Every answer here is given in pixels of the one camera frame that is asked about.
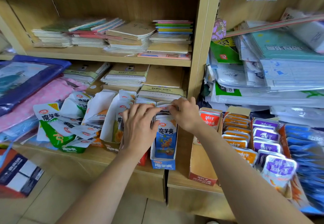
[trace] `pink polka dot fabric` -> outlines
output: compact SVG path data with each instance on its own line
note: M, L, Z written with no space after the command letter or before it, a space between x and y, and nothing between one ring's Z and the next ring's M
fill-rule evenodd
M85 88L85 86L78 87L78 90ZM73 91L73 87L68 85L65 80L61 78L54 79L49 84L41 88L37 93L14 108L12 112L0 117L0 132L32 117L34 115L33 105L51 103L57 100L64 100Z

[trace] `hand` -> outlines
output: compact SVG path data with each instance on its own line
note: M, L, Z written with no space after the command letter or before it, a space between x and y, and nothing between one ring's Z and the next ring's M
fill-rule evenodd
M152 118L161 108L150 104L134 104L123 112L124 121L124 148L139 159L150 148L156 137L160 121L156 120L151 129Z
M184 130L195 134L200 125L205 124L199 115L199 107L196 105L194 97L191 97L189 100L180 98L172 101L172 103L179 107L179 111L170 105L168 107L169 112Z

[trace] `person's left hand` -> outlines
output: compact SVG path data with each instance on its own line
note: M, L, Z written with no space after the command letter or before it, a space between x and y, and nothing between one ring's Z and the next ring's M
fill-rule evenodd
M156 120L151 129L152 118L161 108L150 104L134 104L123 112L124 148L141 158L156 137L160 121Z

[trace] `wooden shelf board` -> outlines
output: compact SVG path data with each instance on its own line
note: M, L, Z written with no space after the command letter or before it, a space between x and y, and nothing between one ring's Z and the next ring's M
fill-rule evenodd
M2 53L0 54L0 60L11 60L14 57L12 53Z
M93 147L93 146L89 146L86 149L86 151L81 154L66 153L59 150L54 151L44 147L38 147L29 144L24 144L24 145L14 144L14 148L17 147L19 147L19 151L22 151L24 149L26 150L34 149L37 150L39 153L60 154L62 156L73 157L74 159L80 161L92 161L95 163L102 163L107 165L110 164L117 155L113 152L106 151L104 148ZM160 178L163 178L164 176L164 170L158 170L152 168L152 163L149 158L146 160L145 166L137 165L134 171L139 173L154 174L155 176L158 176Z
M223 193L222 188L217 184L209 186L188 179L193 135L184 131L182 128L179 128L178 133L176 170L169 170L168 187L187 187L202 191Z
M104 62L119 62L131 64L151 64L167 66L191 66L191 60L141 58L141 57L117 57L112 56L101 48L72 46L66 48L42 48L32 47L26 50L26 54L43 58L79 59Z

